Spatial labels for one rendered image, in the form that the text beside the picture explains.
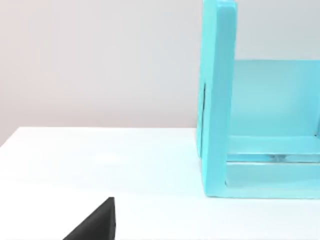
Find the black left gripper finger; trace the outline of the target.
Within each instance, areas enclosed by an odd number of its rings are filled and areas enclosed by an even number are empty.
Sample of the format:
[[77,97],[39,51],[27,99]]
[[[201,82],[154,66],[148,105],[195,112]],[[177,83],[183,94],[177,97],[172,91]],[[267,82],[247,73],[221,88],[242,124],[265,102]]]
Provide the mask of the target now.
[[115,198],[108,197],[62,240],[115,240]]

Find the light blue rack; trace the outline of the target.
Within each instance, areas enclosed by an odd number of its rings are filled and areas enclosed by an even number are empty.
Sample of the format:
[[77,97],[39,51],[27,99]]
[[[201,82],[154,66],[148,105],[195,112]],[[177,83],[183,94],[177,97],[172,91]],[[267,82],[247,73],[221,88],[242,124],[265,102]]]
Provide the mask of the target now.
[[207,197],[320,199],[320,59],[237,60],[235,0],[202,0],[196,149]]

